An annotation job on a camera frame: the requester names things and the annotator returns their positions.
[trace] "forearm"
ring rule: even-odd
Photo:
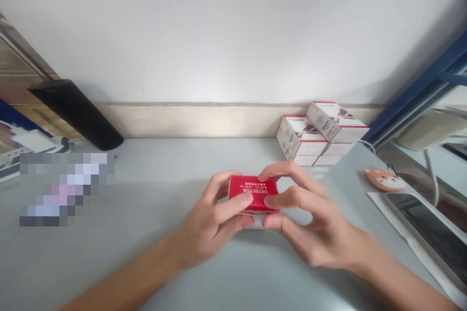
[[[370,283],[395,310],[459,310],[430,284],[371,242],[370,256],[349,268]]]
[[[169,237],[146,249],[128,265],[68,304],[72,310],[138,310],[179,273],[167,247]]]

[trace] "black cylinder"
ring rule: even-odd
[[[122,135],[71,80],[46,81],[28,90],[101,151],[122,144]]]

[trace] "blue window frame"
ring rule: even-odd
[[[467,86],[467,32],[370,124],[363,139],[382,146],[459,85]]]

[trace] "white wall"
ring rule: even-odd
[[[460,1],[0,0],[0,12],[97,101],[383,104],[459,30],[439,23]]]

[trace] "small red box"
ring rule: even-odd
[[[259,182],[256,176],[232,175],[229,183],[229,199],[245,192],[253,194],[253,202],[240,214],[253,216],[255,224],[247,228],[263,228],[262,221],[265,216],[279,212],[264,205],[266,196],[278,193],[276,180],[274,177],[270,177],[265,182]]]

